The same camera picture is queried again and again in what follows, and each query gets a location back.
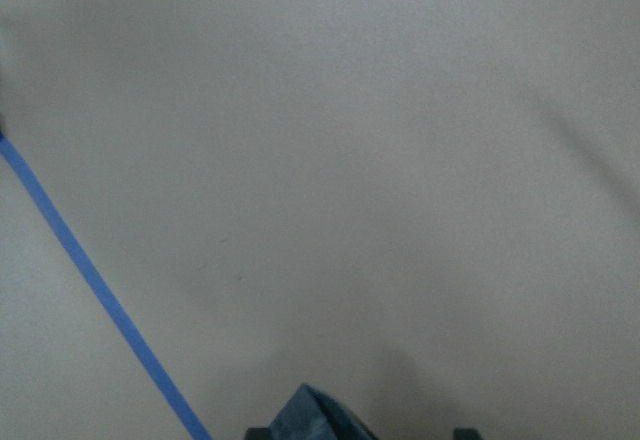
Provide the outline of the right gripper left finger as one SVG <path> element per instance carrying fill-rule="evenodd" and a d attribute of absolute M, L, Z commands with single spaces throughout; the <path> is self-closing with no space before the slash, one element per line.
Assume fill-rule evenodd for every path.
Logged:
<path fill-rule="evenodd" d="M 244 435 L 244 440 L 273 440 L 273 434 L 268 427 L 251 427 Z"/>

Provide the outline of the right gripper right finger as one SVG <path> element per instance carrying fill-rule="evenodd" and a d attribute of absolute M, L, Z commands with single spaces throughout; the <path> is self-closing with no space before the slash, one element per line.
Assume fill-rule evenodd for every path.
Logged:
<path fill-rule="evenodd" d="M 476 440 L 476 430 L 473 428 L 455 428 L 452 434 L 453 440 Z"/>

